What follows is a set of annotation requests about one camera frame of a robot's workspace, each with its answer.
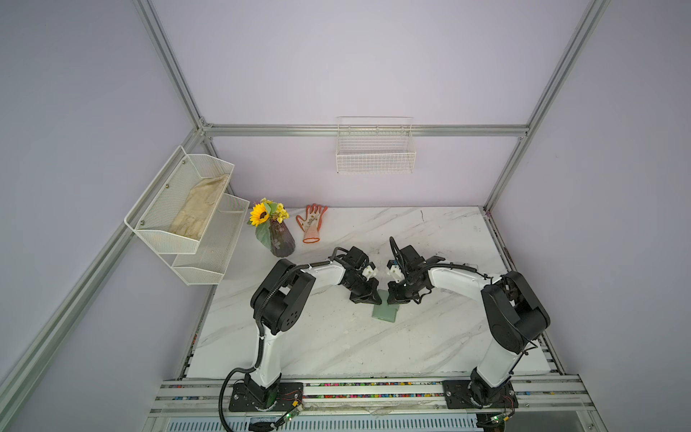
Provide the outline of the green card holder wallet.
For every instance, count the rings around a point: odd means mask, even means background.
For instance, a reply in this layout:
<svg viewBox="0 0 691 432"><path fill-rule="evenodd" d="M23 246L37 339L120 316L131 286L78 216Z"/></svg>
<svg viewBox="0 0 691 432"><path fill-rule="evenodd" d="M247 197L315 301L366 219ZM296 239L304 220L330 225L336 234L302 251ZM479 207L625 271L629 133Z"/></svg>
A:
<svg viewBox="0 0 691 432"><path fill-rule="evenodd" d="M376 320L388 323L396 322L399 304L388 303L388 291L378 290L377 293L379 294L379 297L381 297L381 304L374 305L374 309L372 309L372 317Z"/></svg>

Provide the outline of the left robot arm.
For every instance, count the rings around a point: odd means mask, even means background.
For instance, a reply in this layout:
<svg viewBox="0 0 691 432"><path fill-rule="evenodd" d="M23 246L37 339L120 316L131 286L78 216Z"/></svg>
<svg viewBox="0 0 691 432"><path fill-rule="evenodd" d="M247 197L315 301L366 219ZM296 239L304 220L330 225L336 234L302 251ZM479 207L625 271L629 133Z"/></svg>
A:
<svg viewBox="0 0 691 432"><path fill-rule="evenodd" d="M363 250L337 247L327 259L297 265L282 258L273 266L253 294L250 306L257 324L258 347L254 370L245 383L258 399L280 383L281 335L298 321L315 288L341 286L355 304L380 305L376 265Z"/></svg>

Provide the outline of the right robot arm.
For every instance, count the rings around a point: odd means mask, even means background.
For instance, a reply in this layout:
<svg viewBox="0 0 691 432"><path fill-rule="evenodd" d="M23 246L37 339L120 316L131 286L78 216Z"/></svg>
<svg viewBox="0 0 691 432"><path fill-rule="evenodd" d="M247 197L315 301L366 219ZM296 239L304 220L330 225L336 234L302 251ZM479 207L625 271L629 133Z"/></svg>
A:
<svg viewBox="0 0 691 432"><path fill-rule="evenodd" d="M493 342L471 371L466 401L478 408L498 402L509 387L528 346L550 326L551 318L527 279L518 271L489 275L445 258L424 258L414 247L399 248L390 239L387 264L389 304L420 304L435 289L457 293L482 304Z"/></svg>

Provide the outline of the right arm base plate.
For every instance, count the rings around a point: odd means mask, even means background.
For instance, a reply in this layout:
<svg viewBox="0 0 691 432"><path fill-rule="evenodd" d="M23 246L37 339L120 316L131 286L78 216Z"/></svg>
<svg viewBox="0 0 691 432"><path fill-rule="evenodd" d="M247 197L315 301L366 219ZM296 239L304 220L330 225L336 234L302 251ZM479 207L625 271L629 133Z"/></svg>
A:
<svg viewBox="0 0 691 432"><path fill-rule="evenodd" d="M490 387L482 379L446 380L442 382L448 409L507 409L518 406L511 381Z"/></svg>

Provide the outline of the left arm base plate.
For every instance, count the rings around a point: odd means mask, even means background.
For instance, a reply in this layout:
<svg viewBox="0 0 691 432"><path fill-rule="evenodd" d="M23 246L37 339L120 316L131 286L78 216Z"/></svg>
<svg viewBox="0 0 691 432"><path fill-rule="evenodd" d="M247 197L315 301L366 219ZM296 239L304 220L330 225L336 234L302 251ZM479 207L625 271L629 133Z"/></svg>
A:
<svg viewBox="0 0 691 432"><path fill-rule="evenodd" d="M266 389L238 382L232 387L227 408L230 412L288 411L302 399L303 390L304 384L298 382L280 382Z"/></svg>

